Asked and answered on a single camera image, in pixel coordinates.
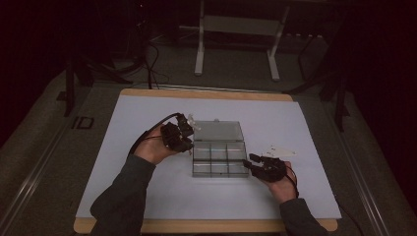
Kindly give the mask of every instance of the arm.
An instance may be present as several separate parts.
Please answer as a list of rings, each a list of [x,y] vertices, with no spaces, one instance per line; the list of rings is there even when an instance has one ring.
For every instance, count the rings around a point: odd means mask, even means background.
[[[286,161],[285,164],[288,167],[287,175],[296,181],[294,174],[290,171],[291,163]],[[328,235],[328,232],[311,215],[306,201],[296,198],[296,191],[289,179],[284,177],[273,183],[263,182],[279,203],[281,217],[289,235]]]
[[[150,132],[134,154],[130,154],[119,175],[92,204],[97,220],[90,235],[139,235],[144,219],[147,187],[156,165],[175,151],[160,137],[160,127]]]

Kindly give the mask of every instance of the clear plastic box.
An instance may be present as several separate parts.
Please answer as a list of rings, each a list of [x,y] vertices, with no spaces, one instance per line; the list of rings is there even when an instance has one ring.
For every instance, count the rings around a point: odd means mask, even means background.
[[[248,177],[243,166],[245,142],[237,121],[196,121],[194,134],[194,177]]]

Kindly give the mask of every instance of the hand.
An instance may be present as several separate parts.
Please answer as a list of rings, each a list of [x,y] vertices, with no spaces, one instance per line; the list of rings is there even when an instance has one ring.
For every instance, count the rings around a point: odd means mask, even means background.
[[[160,125],[150,132],[136,148],[134,155],[139,156],[155,165],[159,164],[164,158],[178,152],[166,147],[163,144],[160,133]]]
[[[291,162],[285,161],[285,165],[289,168],[287,169],[287,175],[293,180],[295,180],[295,176],[291,171]],[[272,193],[273,197],[278,201],[279,204],[283,204],[289,200],[296,199],[296,190],[294,186],[292,185],[291,181],[285,176],[283,179],[270,183],[267,181],[263,181],[270,192]]]

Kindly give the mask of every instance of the white board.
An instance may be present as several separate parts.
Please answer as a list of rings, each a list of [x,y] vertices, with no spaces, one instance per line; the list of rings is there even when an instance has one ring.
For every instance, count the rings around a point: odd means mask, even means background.
[[[192,113],[196,120],[239,121],[247,153],[261,154],[270,146],[294,150],[296,156],[282,159],[292,163],[300,198],[306,199],[315,218],[341,218],[297,102],[130,95],[119,96],[77,217],[92,217],[90,206],[120,172],[138,136],[175,112]],[[193,178],[192,156],[185,152],[156,166],[145,218],[275,219],[280,215],[268,188],[258,179]]]

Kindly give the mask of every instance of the wooden table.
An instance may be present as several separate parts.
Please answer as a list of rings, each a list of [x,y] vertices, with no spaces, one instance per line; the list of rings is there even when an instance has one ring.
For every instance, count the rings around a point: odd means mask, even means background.
[[[276,100],[291,102],[287,94],[230,92],[230,91],[195,91],[195,90],[156,90],[124,89],[121,95],[235,99],[235,100]],[[318,219],[328,231],[337,229],[336,219]],[[95,224],[94,218],[76,218],[74,230],[80,234],[90,233]],[[145,219],[142,233],[244,233],[244,232],[283,232],[282,220],[178,220],[178,219]]]

